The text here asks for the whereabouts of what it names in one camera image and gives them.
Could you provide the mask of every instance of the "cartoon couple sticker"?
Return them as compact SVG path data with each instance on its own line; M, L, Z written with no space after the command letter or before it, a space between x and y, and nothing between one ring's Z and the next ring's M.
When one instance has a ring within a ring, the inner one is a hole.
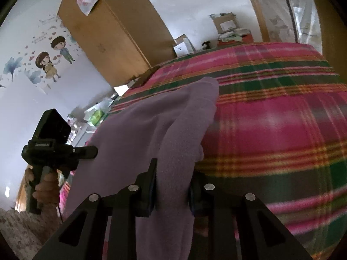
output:
M70 64L75 61L70 55L69 50L66 48L66 40L63 36L58 36L57 38L53 39L51 46L54 50L60 51L60 55L63 56ZM61 76L59 76L58 71L54 66L59 62L60 60L58 60L57 63L52 63L49 54L47 52L42 52L37 56L35 64L38 68L44 70L47 79L53 78L53 81L56 82L55 76L58 78Z

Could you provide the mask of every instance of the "yellow dress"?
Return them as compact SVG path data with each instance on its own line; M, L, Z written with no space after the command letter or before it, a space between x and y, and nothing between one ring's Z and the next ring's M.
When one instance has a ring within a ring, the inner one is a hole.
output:
M44 71L46 72L46 78L52 78L58 72L58 70L51 63L46 64Z

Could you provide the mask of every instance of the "silver screw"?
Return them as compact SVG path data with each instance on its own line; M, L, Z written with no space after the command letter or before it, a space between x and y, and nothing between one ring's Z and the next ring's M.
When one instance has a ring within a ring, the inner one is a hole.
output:
M89 201L94 202L97 201L99 199L99 196L97 194L91 194L89 196Z
M136 192L138 190L138 185L130 185L128 189L131 192Z
M213 184L206 184L204 186L205 190L207 191L213 191L214 190L214 185Z
M246 194L246 199L248 199L249 201L253 201L255 200L255 195L252 193L248 193Z

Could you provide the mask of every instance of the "plaid bedsheet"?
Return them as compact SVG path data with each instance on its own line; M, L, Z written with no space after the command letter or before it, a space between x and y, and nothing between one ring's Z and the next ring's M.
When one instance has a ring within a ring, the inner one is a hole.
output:
M256 194L326 259L347 228L346 85L309 45L247 44L167 63L110 113L205 76L220 96L196 169L228 192Z

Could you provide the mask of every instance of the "cartoon hair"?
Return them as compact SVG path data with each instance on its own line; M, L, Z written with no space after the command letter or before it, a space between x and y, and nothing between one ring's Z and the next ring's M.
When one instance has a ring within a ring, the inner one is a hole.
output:
M47 52L42 52L41 54L38 55L38 57L35 60L35 64L38 68L44 68L44 65L42 65L41 62L47 56L49 56Z
M65 38L63 36L58 36L57 38L53 39L51 43L52 48L54 48L61 42L65 43Z

